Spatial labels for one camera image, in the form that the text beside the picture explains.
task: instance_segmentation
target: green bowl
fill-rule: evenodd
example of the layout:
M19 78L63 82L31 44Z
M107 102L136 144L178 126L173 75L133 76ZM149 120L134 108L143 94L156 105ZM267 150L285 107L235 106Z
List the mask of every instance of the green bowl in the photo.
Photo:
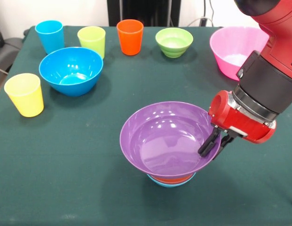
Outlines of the green bowl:
M169 27L157 32L155 40L167 57L177 58L190 47L193 35L182 28Z

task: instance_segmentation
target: blue bowl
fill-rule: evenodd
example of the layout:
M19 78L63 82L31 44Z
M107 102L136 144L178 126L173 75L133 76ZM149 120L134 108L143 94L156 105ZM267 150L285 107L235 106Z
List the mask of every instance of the blue bowl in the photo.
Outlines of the blue bowl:
M41 77L70 97L89 92L103 69L101 56L88 48L68 47L48 54L39 65Z

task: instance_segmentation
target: yellow cup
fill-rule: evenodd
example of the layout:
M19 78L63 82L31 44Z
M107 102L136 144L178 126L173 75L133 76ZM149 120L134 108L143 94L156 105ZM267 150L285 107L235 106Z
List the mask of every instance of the yellow cup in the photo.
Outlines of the yellow cup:
M81 47L97 52L104 59L106 32L103 28L97 26L84 27L78 31L77 36Z
M40 78L37 75L15 75L6 81L4 90L22 116L34 117L43 111Z

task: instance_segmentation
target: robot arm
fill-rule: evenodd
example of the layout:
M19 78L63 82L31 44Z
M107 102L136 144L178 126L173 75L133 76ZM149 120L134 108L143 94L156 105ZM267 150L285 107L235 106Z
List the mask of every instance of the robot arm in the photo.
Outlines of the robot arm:
M221 131L220 151L234 138L252 143L267 141L275 132L276 117L292 103L292 0L235 0L238 8L259 23L270 38L261 53L254 51L240 68L240 81L220 91L209 114L214 130L198 153L206 156Z

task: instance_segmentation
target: purple bowl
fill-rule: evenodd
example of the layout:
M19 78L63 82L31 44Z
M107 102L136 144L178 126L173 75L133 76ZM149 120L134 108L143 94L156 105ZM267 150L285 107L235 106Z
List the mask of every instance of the purple bowl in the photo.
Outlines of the purple bowl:
M206 157L198 149L211 134L211 117L200 107L184 102L161 102L135 112L120 133L127 160L142 172L159 178L181 178L205 167L217 154Z

